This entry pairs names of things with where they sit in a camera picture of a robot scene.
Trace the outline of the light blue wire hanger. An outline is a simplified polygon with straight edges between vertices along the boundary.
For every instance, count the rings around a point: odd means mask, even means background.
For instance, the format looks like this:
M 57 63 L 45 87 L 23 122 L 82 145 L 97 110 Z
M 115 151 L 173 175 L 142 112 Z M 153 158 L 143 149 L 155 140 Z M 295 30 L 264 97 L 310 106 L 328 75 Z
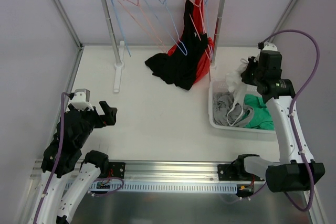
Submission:
M 113 8 L 113 11 L 114 11 L 114 15 L 116 17 L 116 20 L 117 20 L 117 23 L 118 23 L 118 26 L 119 26 L 119 31 L 121 33 L 121 36 L 122 36 L 122 39 L 124 41 L 124 45 L 126 47 L 126 50 L 129 54 L 129 57 L 131 57 L 131 51 L 130 51 L 130 48 L 129 48 L 129 45 L 127 43 L 127 40 L 126 40 L 126 37 L 125 37 L 125 33 L 124 33 L 124 30 L 123 30 L 123 27 L 122 27 L 122 24 L 121 24 L 121 20 L 120 20 L 120 15 L 119 15 L 119 12 L 118 12 L 118 9 L 117 9 L 117 6 L 115 4 L 115 1 L 114 0 L 110 0 L 111 1 L 111 4 L 112 4 L 112 8 Z

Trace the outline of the green tank top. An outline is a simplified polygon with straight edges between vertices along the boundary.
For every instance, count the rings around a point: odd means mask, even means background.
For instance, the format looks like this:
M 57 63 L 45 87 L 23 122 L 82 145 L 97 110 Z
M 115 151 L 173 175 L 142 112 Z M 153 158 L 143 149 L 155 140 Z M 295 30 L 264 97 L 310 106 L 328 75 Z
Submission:
M 245 95 L 244 103 L 254 110 L 253 118 L 246 126 L 244 126 L 244 128 L 269 131 L 275 129 L 272 117 L 264 104 L 262 97 L 247 94 Z

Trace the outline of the white tank top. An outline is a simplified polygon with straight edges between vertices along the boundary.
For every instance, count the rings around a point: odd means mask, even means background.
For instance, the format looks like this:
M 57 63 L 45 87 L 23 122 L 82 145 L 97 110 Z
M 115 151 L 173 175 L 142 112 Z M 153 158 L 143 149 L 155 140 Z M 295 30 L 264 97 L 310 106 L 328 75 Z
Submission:
M 245 127 L 249 123 L 249 117 L 253 110 L 244 102 L 247 94 L 247 84 L 241 80 L 241 74 L 246 70 L 248 61 L 244 58 L 240 60 L 239 67 L 226 75 L 228 91 L 233 96 L 232 105 L 226 114 L 226 120 L 231 127 Z

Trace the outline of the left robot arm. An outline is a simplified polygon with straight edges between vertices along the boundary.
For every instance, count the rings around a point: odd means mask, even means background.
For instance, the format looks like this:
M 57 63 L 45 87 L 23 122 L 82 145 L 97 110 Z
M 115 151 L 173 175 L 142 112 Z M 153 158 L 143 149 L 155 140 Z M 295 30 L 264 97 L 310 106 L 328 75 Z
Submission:
M 79 174 L 65 191 L 75 165 L 82 156 L 81 149 L 94 129 L 116 124 L 117 108 L 99 102 L 103 114 L 96 108 L 75 108 L 61 115 L 57 132 L 45 149 L 41 164 L 41 184 L 38 199 L 29 223 L 71 223 L 73 216 L 91 184 L 109 171 L 108 155 L 92 150 L 85 155 Z

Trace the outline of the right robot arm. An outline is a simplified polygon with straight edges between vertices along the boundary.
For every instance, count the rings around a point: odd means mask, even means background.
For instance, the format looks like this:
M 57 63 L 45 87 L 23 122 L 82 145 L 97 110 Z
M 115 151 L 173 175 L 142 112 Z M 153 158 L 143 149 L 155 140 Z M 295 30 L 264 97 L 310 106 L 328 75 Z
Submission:
M 262 50 L 248 59 L 242 81 L 256 86 L 274 123 L 279 146 L 279 164 L 259 155 L 240 155 L 235 176 L 247 180 L 256 175 L 266 181 L 273 193 L 307 191 L 325 174 L 323 163 L 317 163 L 310 152 L 296 115 L 295 91 L 289 79 L 281 78 L 282 55 Z

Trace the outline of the grey tank top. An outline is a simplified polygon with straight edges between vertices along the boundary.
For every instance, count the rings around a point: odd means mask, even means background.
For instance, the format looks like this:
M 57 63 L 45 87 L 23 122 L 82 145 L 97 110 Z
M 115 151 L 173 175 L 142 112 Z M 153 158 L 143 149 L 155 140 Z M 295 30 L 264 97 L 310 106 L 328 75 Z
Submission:
M 230 92 L 214 93 L 212 98 L 213 122 L 218 126 L 245 127 L 254 117 L 254 109 L 243 103 L 234 104 Z

